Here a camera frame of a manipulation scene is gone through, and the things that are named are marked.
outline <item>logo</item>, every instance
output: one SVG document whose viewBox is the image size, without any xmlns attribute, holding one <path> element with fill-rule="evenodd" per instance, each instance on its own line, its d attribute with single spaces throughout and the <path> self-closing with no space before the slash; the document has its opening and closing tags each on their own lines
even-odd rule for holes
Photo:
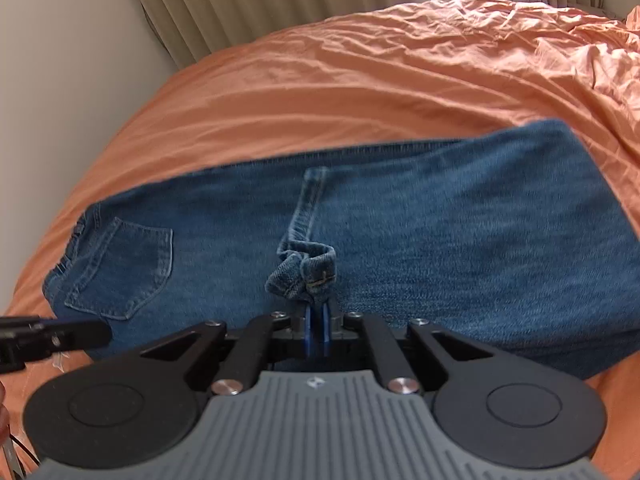
<svg viewBox="0 0 640 480">
<path fill-rule="evenodd" d="M 314 390 L 318 390 L 324 386 L 326 381 L 322 377 L 313 376 L 306 380 L 306 385 L 311 386 Z"/>
</svg>

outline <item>jeans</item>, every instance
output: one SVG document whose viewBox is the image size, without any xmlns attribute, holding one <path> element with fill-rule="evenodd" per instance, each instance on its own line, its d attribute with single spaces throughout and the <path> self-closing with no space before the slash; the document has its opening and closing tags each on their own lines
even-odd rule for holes
<svg viewBox="0 0 640 480">
<path fill-rule="evenodd" d="M 43 290 L 59 318 L 111 325 L 94 358 L 331 294 L 580 377 L 640 348 L 638 238 L 559 121 L 140 186 L 87 209 Z"/>
</svg>

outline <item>bed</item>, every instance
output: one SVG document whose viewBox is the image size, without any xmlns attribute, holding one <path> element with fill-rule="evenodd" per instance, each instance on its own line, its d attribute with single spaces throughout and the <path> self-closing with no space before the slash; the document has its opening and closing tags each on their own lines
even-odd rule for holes
<svg viewBox="0 0 640 480">
<path fill-rule="evenodd" d="M 51 316 L 41 287 L 87 206 L 145 182 L 352 144 L 481 136 L 541 118 L 573 129 L 640 234 L 640 7 L 625 23 L 506 0 L 430 1 L 332 18 L 213 54 L 113 137 L 24 267 L 8 313 Z M 12 431 L 62 354 L 7 376 Z M 640 469 L 640 354 L 590 380 L 609 425 L 594 460 Z"/>
</svg>

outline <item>wrinkled orange fabric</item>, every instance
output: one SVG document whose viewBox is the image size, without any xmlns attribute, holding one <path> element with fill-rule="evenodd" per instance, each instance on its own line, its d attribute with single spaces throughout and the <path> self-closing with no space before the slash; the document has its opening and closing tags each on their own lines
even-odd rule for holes
<svg viewBox="0 0 640 480">
<path fill-rule="evenodd" d="M 636 29 L 638 11 L 625 26 L 543 4 L 432 1 L 333 18 L 213 54 L 172 77 L 113 138 L 24 267 L 9 313 L 51 315 L 44 275 L 81 212 L 119 191 L 239 160 L 479 136 L 541 118 L 572 127 L 640 233 Z M 58 365 L 87 362 L 76 352 Z M 594 460 L 614 480 L 640 469 L 638 369 L 640 354 L 591 380 L 609 410 Z M 49 360 L 2 378 L 18 434 L 25 399 L 59 373 Z"/>
</svg>

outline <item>silver bolt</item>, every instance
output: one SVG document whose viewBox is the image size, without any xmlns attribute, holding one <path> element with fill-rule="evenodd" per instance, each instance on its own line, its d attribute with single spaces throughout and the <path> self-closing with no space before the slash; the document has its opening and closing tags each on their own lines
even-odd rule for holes
<svg viewBox="0 0 640 480">
<path fill-rule="evenodd" d="M 390 392 L 400 395 L 414 394 L 420 389 L 420 384 L 415 379 L 408 377 L 396 377 L 391 379 L 386 386 Z"/>
<path fill-rule="evenodd" d="M 244 386 L 235 379 L 220 379 L 211 385 L 211 391 L 216 395 L 237 395 Z"/>
</svg>

